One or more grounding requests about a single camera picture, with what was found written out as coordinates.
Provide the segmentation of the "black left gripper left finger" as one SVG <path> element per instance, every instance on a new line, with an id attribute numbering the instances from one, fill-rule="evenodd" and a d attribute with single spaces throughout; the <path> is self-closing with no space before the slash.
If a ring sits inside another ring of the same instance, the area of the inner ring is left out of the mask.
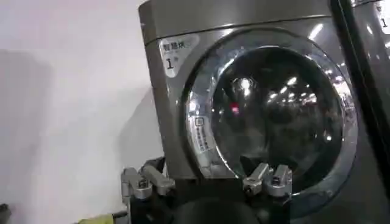
<path id="1" fill-rule="evenodd" d="M 138 170 L 126 167 L 120 176 L 122 203 L 131 199 L 145 201 L 153 193 L 167 196 L 176 188 L 176 182 L 164 173 L 166 159 L 164 156 L 147 160 Z"/>

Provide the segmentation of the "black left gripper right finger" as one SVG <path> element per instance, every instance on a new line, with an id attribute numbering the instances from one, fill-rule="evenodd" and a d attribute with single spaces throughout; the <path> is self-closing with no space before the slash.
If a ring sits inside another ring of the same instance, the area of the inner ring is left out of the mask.
<path id="1" fill-rule="evenodd" d="M 274 198 L 291 198 L 292 174 L 287 165 L 280 164 L 272 168 L 268 163 L 260 163 L 243 179 L 243 189 L 250 196 L 266 194 Z"/>

